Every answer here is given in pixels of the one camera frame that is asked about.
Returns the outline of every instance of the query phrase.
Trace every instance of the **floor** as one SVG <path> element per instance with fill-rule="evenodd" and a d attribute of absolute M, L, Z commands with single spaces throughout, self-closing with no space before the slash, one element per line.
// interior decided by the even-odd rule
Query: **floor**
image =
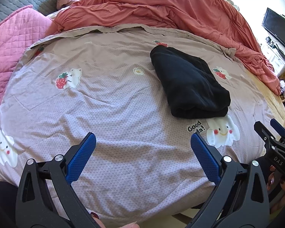
<path fill-rule="evenodd" d="M 197 212 L 198 209 L 188 209 L 182 212 L 182 214 L 193 218 Z M 186 224 L 178 221 L 172 216 L 154 218 L 140 224 L 140 228 L 184 228 L 185 226 Z"/>

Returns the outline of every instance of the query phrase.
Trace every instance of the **tv screen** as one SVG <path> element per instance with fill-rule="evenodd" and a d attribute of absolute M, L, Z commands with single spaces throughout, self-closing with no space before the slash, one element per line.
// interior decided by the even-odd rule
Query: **tv screen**
<path fill-rule="evenodd" d="M 285 46 L 285 19 L 267 8 L 262 26 Z"/>

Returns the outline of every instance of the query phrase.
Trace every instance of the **blue textured pad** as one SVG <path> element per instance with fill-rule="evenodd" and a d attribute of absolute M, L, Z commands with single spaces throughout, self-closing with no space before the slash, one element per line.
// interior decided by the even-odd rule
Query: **blue textured pad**
<path fill-rule="evenodd" d="M 78 180 L 95 147 L 96 137 L 94 134 L 90 134 L 67 166 L 66 181 L 69 185 Z"/>
<path fill-rule="evenodd" d="M 276 119 L 271 119 L 270 120 L 270 125 L 271 127 L 274 128 L 275 131 L 277 131 L 277 133 L 281 136 L 281 137 L 285 137 L 285 128 L 279 124 L 279 122 Z"/>
<path fill-rule="evenodd" d="M 209 152 L 207 145 L 198 137 L 196 133 L 191 136 L 191 148 L 198 158 L 204 173 L 208 180 L 218 185 L 221 181 L 219 174 L 220 167 L 212 154 Z"/>

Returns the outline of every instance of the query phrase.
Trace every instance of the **pink quilt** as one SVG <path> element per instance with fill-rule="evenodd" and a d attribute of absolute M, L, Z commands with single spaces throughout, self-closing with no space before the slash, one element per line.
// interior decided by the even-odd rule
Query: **pink quilt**
<path fill-rule="evenodd" d="M 236 48 L 245 67 L 276 95 L 280 82 L 243 16 L 225 0 L 79 0 L 60 12 L 48 31 L 139 23 L 176 28 Z"/>
<path fill-rule="evenodd" d="M 29 46 L 45 37 L 52 23 L 32 7 L 22 7 L 0 22 L 0 102 L 20 57 Z"/>

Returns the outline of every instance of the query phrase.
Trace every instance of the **metal screw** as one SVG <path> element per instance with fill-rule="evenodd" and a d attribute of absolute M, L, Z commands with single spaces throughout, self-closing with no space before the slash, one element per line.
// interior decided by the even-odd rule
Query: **metal screw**
<path fill-rule="evenodd" d="M 63 159 L 63 155 L 57 155 L 56 157 L 55 157 L 55 160 L 56 161 L 61 161 Z"/>
<path fill-rule="evenodd" d="M 33 162 L 34 162 L 33 159 L 29 159 L 26 163 L 27 163 L 28 165 L 31 165 Z"/>
<path fill-rule="evenodd" d="M 232 160 L 232 159 L 231 159 L 229 156 L 225 156 L 225 157 L 224 157 L 224 161 L 226 161 L 226 162 L 231 162 L 231 160 Z"/>
<path fill-rule="evenodd" d="M 259 165 L 259 162 L 257 162 L 256 160 L 254 160 L 254 161 L 252 161 L 252 164 L 253 164 L 254 166 L 258 166 L 258 165 Z"/>

